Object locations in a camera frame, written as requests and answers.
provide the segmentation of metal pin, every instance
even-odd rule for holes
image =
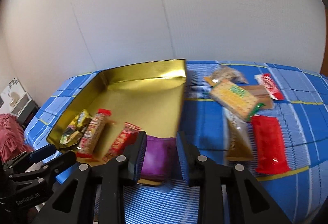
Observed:
[[[81,171],[87,170],[88,168],[89,168],[88,164],[81,164],[79,166],[79,170],[81,170]]]
[[[199,155],[199,156],[197,157],[197,159],[198,159],[198,161],[200,161],[200,162],[205,162],[205,161],[207,160],[207,157],[204,156],[204,155]]]
[[[243,171],[244,166],[242,164],[237,164],[237,165],[235,165],[235,169],[238,170],[238,171]]]
[[[119,155],[118,157],[116,157],[116,160],[117,160],[118,162],[123,162],[123,161],[126,160],[126,157],[125,157],[125,155]]]

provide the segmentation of purple package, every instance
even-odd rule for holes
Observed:
[[[147,148],[141,178],[165,180],[170,176],[176,153],[175,138],[158,138],[147,135]]]

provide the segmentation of pink ruffled cloth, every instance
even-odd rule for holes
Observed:
[[[24,144],[24,131],[11,114],[0,114],[0,157],[2,162],[16,155],[32,151],[32,147]]]

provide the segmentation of wall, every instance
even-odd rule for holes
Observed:
[[[274,62],[319,71],[321,0],[3,0],[17,76],[42,104],[66,79],[186,58]]]
[[[2,27],[0,26],[0,92],[4,90],[4,88],[14,77],[15,72],[9,58],[6,39],[4,37]],[[4,103],[0,108],[0,114],[9,112],[9,105]]]

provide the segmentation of blue plaid tablecloth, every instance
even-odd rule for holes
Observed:
[[[270,73],[285,96],[275,101],[271,110],[259,114],[278,118],[286,147],[286,158],[292,171],[280,175],[257,173],[257,160],[242,162],[257,177],[280,205],[288,218],[303,220],[324,202],[328,195],[328,78],[316,72],[295,67],[244,61],[188,61],[187,87],[180,130],[201,154],[219,164],[233,165],[225,160],[228,149],[227,123],[223,108],[208,92],[211,87],[203,77],[220,65],[242,72],[249,84],[257,84],[254,75]],[[34,149],[46,144],[46,137],[74,97],[99,72],[72,77],[53,93],[25,131],[27,143]],[[249,127],[256,157],[256,145]],[[44,160],[50,161],[60,153]],[[57,177],[63,182],[69,168]],[[181,180],[173,180],[170,188],[145,186],[124,189],[127,223],[196,223],[199,189],[189,188]]]

